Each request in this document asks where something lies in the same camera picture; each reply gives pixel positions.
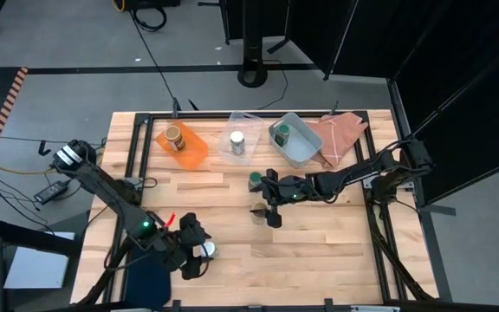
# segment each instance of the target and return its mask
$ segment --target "pink cloth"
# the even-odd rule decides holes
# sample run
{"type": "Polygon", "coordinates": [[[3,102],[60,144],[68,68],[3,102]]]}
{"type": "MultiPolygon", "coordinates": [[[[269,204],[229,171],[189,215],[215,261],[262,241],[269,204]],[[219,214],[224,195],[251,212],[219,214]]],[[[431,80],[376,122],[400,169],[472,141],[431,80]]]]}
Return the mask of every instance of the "pink cloth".
{"type": "Polygon", "coordinates": [[[323,141],[321,151],[313,157],[313,160],[319,161],[325,167],[338,165],[369,126],[362,121],[363,119],[356,114],[344,113],[322,116],[316,123],[306,122],[323,141]]]}

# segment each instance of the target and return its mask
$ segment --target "tripod base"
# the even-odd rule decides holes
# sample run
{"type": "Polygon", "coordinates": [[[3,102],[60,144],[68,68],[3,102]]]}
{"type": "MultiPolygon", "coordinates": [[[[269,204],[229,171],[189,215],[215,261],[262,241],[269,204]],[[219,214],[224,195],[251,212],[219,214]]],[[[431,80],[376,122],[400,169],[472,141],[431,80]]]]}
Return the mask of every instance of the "tripod base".
{"type": "Polygon", "coordinates": [[[242,68],[238,71],[238,81],[247,88],[261,87],[268,76],[263,61],[252,61],[247,58],[243,59],[242,68]]]}

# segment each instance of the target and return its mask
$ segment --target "clear plastic container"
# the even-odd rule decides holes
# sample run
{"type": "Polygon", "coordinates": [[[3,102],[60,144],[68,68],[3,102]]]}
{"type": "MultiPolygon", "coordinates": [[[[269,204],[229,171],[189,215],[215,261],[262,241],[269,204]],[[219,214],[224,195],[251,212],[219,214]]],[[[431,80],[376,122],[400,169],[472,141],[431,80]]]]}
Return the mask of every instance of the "clear plastic container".
{"type": "Polygon", "coordinates": [[[269,127],[269,141],[294,168],[305,166],[322,147],[322,139],[298,117],[288,113],[269,127]],[[290,135],[284,146],[275,142],[275,131],[280,125],[289,127],[290,135]]]}
{"type": "Polygon", "coordinates": [[[221,158],[230,163],[248,166],[251,162],[251,155],[255,151],[257,142],[261,136],[264,124],[265,122],[263,119],[252,114],[233,112],[218,141],[217,150],[221,155],[221,158]],[[239,131],[243,134],[245,151],[241,154],[232,152],[230,135],[235,131],[239,131]]]}

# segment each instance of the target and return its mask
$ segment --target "power strip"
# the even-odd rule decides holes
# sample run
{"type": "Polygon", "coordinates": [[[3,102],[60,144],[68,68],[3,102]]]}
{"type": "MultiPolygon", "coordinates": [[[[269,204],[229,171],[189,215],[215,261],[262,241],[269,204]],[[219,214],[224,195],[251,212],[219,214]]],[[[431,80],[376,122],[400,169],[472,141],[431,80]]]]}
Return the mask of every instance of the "power strip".
{"type": "Polygon", "coordinates": [[[68,189],[68,182],[57,181],[54,184],[44,188],[41,192],[38,192],[36,195],[34,195],[34,199],[38,203],[45,205],[53,198],[56,198],[57,196],[66,192],[67,189],[68,189]]]}

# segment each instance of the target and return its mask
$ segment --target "striped tape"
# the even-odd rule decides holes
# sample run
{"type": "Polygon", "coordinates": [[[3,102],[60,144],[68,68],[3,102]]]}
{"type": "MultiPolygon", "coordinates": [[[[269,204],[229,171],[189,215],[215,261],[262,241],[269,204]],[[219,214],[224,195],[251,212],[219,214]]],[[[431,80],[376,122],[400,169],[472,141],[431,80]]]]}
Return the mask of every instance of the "striped tape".
{"type": "Polygon", "coordinates": [[[18,70],[15,76],[15,80],[10,86],[9,93],[7,94],[7,97],[3,102],[0,111],[0,137],[1,133],[3,132],[3,128],[7,123],[7,119],[10,116],[10,112],[13,109],[13,106],[15,105],[16,97],[18,96],[18,93],[20,92],[21,87],[23,86],[24,78],[26,78],[27,73],[28,73],[27,68],[20,68],[18,70]]]}

